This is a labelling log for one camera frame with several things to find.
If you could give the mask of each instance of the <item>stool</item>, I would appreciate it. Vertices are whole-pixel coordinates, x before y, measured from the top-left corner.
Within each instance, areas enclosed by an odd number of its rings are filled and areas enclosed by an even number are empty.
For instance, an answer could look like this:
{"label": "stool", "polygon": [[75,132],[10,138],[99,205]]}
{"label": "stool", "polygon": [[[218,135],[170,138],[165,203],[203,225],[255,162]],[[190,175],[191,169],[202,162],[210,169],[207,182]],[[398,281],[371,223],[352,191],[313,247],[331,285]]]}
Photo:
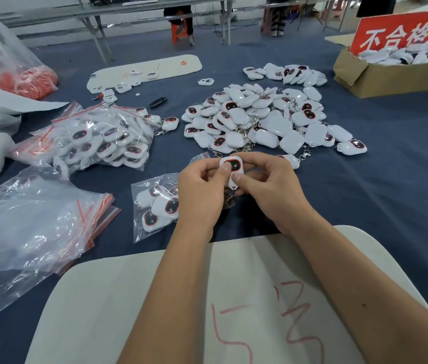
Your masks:
{"label": "stool", "polygon": [[[182,11],[177,12],[176,15],[183,15]],[[170,27],[172,28],[172,44],[177,44],[178,40],[181,38],[187,38],[187,23],[185,21],[185,18],[182,19],[182,23],[184,25],[184,29],[182,33],[177,34],[177,29],[179,29],[179,26],[176,24],[170,23]]]}

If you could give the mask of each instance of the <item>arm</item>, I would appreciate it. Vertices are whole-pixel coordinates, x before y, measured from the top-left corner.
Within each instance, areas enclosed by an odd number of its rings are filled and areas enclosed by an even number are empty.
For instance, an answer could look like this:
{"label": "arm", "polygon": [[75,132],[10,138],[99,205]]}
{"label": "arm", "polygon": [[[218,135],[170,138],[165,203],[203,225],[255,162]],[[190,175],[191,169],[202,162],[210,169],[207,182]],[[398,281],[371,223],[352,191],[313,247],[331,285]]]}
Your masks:
{"label": "arm", "polygon": [[308,203],[288,161],[242,153],[248,176],[233,174],[278,229],[296,240],[365,359],[428,363],[428,310],[377,268]]}
{"label": "arm", "polygon": [[194,364],[207,244],[224,201],[230,165],[206,182],[218,158],[188,166],[179,176],[179,220],[117,364]]}

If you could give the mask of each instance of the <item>bag of red items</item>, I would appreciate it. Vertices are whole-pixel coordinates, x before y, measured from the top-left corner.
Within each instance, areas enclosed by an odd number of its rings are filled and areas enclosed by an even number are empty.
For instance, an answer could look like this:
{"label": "bag of red items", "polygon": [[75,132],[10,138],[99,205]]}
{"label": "bag of red items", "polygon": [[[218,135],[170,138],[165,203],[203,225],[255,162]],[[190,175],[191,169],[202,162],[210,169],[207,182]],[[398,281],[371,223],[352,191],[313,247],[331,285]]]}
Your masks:
{"label": "bag of red items", "polygon": [[57,90],[57,74],[0,23],[0,89],[41,99]]}

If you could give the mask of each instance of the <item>metal table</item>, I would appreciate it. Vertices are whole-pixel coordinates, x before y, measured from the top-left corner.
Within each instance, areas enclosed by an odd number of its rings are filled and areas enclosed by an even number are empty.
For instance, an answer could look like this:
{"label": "metal table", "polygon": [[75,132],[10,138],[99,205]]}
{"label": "metal table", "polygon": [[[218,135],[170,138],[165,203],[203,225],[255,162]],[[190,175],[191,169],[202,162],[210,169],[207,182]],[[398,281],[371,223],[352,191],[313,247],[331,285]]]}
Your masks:
{"label": "metal table", "polygon": [[[101,21],[102,15],[108,14],[122,14],[129,12],[141,12],[141,11],[152,11],[152,10],[160,10],[167,7],[178,7],[185,5],[197,5],[204,2],[217,2],[219,1],[221,4],[221,10],[212,10],[212,11],[202,11],[202,12],[194,12],[192,14],[182,15],[182,16],[161,16],[157,18],[146,18],[135,20],[132,22],[120,22],[120,23],[111,23],[104,25]],[[107,59],[114,61],[113,54],[111,52],[110,47],[108,46],[108,41],[106,35],[104,33],[104,29],[107,28],[115,28],[115,27],[124,27],[126,25],[134,25],[141,23],[151,23],[160,20],[173,20],[173,19],[181,19],[185,17],[195,17],[195,16],[208,16],[208,15],[216,15],[221,14],[221,24],[222,24],[222,42],[223,44],[231,44],[231,14],[233,12],[239,11],[253,11],[259,9],[269,9],[280,6],[291,6],[291,5],[314,5],[318,2],[330,1],[333,0],[294,0],[290,2],[284,3],[273,3],[273,4],[262,4],[255,6],[247,6],[242,8],[233,9],[232,5],[235,0],[158,0],[158,2],[148,3],[148,4],[137,4],[137,5],[127,5],[122,6],[118,5],[108,5],[108,6],[92,6],[92,5],[71,5],[64,6],[59,8],[42,8],[42,9],[34,9],[27,10],[21,12],[10,12],[0,14],[0,21],[5,24],[9,28],[16,27],[24,27],[30,25],[44,24],[62,21],[70,18],[77,18],[81,20],[84,24],[83,28],[75,28],[69,30],[60,30],[54,32],[41,32],[41,33],[31,33],[21,35],[20,37],[25,38],[36,38],[36,37],[44,37],[50,35],[64,35],[71,34],[77,32],[83,32],[85,30],[91,33],[94,42],[96,43],[96,47],[105,63],[107,63]],[[94,17],[96,21],[96,25],[91,23],[90,17]],[[100,32],[102,41],[107,50],[107,58],[103,53],[101,44],[98,40],[96,31]]]}

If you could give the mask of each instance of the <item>red sign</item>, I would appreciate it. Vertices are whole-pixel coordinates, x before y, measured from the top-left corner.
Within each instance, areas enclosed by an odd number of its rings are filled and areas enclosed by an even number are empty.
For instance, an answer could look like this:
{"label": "red sign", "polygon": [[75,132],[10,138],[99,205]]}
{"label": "red sign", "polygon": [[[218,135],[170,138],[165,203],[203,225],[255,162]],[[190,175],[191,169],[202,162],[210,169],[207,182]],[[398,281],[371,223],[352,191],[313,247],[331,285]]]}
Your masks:
{"label": "red sign", "polygon": [[362,18],[350,52],[384,47],[402,48],[410,43],[428,42],[428,11]]}

